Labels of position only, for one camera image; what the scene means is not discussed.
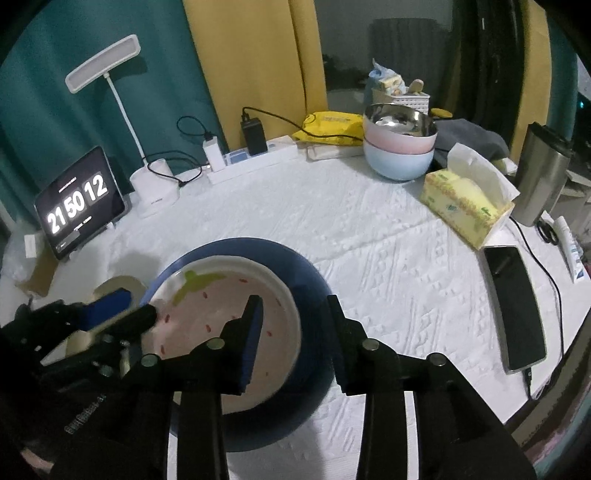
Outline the steel thermos tumbler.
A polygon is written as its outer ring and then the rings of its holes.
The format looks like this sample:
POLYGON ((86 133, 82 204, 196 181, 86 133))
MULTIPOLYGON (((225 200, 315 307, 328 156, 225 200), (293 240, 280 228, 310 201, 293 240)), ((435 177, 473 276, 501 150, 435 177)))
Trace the steel thermos tumbler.
POLYGON ((533 226, 544 212, 550 212, 566 183, 572 157, 572 143, 546 125, 528 126, 518 163, 512 218, 533 226))

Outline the cream ceramic plate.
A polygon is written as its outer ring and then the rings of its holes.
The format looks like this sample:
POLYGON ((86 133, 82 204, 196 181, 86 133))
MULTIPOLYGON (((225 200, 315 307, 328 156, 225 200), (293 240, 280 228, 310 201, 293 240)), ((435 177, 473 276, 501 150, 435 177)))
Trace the cream ceramic plate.
POLYGON ((106 321, 100 325, 93 327, 88 331, 76 331, 70 335, 66 341, 65 356, 69 357, 74 354, 80 353, 88 349, 95 341, 96 337, 111 324, 118 321, 125 314, 130 313, 132 310, 139 306, 140 300, 145 294, 147 288, 138 279, 128 275, 115 276, 109 280, 106 280, 99 285, 92 293, 90 297, 91 301, 102 300, 108 294, 115 292, 116 290, 124 289, 129 292, 131 296, 130 305, 117 315, 112 315, 106 321))

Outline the white cream tube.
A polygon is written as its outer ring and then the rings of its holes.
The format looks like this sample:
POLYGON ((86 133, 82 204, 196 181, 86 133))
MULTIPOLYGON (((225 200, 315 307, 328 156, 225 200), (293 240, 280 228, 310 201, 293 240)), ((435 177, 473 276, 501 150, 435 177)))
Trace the white cream tube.
POLYGON ((584 278, 585 267, 582 263, 572 231, 563 216, 559 216, 554 220, 553 229, 558 237, 571 279, 574 283, 577 283, 584 278))

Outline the pink strawberry bowl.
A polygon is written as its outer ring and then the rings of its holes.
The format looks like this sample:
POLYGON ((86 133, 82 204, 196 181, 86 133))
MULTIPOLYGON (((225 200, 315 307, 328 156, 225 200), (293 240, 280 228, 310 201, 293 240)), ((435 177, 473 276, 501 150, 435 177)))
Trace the pink strawberry bowl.
POLYGON ((287 382, 301 350, 301 320, 294 297, 287 284, 263 264, 216 255, 191 261, 166 275, 148 296, 158 319, 142 335, 142 351, 163 359, 189 353, 219 336, 226 322, 242 316, 252 295, 263 299, 263 328, 252 381, 245 394, 222 397, 222 412, 238 413, 259 406, 287 382))

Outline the black smartphone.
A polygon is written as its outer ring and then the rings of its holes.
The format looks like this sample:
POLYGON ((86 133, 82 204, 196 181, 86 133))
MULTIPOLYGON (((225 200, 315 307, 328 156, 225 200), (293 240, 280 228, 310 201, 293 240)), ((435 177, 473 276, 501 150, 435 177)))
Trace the black smartphone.
POLYGON ((522 372, 547 357, 543 323, 527 268, 514 246, 485 247, 482 255, 504 369, 522 372))

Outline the white charger plug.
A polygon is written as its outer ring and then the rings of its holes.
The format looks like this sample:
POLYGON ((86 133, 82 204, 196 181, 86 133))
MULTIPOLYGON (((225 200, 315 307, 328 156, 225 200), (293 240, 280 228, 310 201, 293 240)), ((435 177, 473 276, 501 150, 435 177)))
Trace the white charger plug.
POLYGON ((202 143, 202 150, 204 150, 205 157, 212 172, 218 172, 226 167, 224 155, 219 146, 216 136, 208 136, 202 143))

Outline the teal curtain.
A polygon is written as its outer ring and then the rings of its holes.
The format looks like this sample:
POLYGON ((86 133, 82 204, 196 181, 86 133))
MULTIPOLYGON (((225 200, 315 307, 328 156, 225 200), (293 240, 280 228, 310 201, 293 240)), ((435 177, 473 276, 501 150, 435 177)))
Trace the teal curtain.
POLYGON ((76 94, 65 85, 71 70, 130 34, 141 51, 110 75, 145 154, 202 160, 201 132, 221 135, 181 2, 52 1, 1 66, 1 202, 12 218, 35 223, 38 193, 96 146, 130 191, 141 159, 106 81, 76 94))

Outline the yellow wipes pack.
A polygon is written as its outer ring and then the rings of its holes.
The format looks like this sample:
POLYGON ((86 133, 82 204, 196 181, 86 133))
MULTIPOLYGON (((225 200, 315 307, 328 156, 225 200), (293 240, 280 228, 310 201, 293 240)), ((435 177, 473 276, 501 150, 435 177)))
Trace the yellow wipes pack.
POLYGON ((363 144, 363 116, 336 111, 311 113, 305 117, 303 128, 291 137, 304 143, 360 146, 363 144))

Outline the tablet showing clock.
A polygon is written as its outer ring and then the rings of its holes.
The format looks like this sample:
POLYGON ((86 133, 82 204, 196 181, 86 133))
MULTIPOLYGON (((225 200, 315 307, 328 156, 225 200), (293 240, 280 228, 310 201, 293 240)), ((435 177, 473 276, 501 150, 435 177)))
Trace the tablet showing clock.
POLYGON ((41 191, 34 208, 57 260, 68 257, 127 211, 100 146, 88 151, 41 191))

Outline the yellow curtain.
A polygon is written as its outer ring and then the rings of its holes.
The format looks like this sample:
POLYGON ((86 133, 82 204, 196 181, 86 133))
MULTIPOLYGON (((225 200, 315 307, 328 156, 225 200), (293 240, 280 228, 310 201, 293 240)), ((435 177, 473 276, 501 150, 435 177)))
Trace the yellow curtain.
POLYGON ((297 124, 328 109, 313 1, 197 0, 183 6, 229 149, 245 145, 244 107, 297 124))

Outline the white power strip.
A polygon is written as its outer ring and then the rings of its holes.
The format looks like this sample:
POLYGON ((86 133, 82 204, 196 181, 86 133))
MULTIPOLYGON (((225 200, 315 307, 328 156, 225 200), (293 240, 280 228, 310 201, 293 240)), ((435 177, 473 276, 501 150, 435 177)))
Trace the white power strip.
POLYGON ((223 156, 225 166, 211 171, 207 178, 212 185, 270 167, 283 161, 297 158, 297 143, 290 136, 281 136, 266 142, 267 151, 250 155, 246 148, 238 149, 223 156))

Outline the white storage basket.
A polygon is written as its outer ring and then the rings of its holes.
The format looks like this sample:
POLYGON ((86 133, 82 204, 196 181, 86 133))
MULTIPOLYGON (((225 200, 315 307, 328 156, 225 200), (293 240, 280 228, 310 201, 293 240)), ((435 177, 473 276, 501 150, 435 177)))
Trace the white storage basket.
POLYGON ((373 69, 369 73, 363 93, 365 105, 386 103, 407 106, 424 114, 429 113, 430 95, 424 91, 422 79, 415 79, 407 84, 401 74, 377 63, 376 60, 372 63, 373 69))

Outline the stacked pastel bowls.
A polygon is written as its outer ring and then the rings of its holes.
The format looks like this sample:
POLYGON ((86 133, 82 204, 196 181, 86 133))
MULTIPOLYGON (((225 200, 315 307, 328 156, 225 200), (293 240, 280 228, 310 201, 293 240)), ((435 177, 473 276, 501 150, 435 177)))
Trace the stacked pastel bowls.
POLYGON ((404 105, 376 103, 363 112, 363 154, 377 174, 397 182, 426 174, 438 128, 428 115, 404 105))

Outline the blue plastic bowl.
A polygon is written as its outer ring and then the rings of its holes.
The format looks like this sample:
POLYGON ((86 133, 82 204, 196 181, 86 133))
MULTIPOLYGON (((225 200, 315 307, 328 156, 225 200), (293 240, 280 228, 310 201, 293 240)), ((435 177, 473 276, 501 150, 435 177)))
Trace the blue plastic bowl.
POLYGON ((245 394, 222 398, 229 452, 263 448, 314 414, 332 383, 322 334, 331 293, 315 266, 293 249, 266 239, 229 238, 198 247, 166 267, 142 304, 158 310, 144 352, 168 359, 221 334, 242 315, 249 296, 263 300, 263 329, 245 394))

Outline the yellow tissue box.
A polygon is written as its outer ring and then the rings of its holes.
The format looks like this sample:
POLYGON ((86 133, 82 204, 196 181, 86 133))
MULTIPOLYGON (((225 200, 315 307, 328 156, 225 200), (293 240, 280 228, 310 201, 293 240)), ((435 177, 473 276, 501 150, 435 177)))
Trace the yellow tissue box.
POLYGON ((476 250, 509 219, 519 190, 476 150, 455 144, 445 169, 425 177, 421 201, 476 250))

